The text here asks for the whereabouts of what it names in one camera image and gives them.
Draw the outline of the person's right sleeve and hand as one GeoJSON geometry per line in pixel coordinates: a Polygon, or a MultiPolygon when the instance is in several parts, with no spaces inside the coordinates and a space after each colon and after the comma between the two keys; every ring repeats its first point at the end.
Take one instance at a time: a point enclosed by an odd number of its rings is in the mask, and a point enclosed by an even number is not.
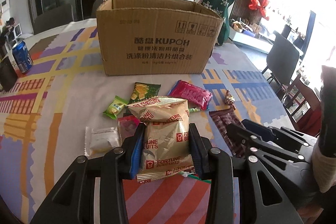
{"type": "Polygon", "coordinates": [[[335,68],[322,66],[321,131],[314,145],[312,167],[314,178],[322,193],[335,186],[335,68]]]}

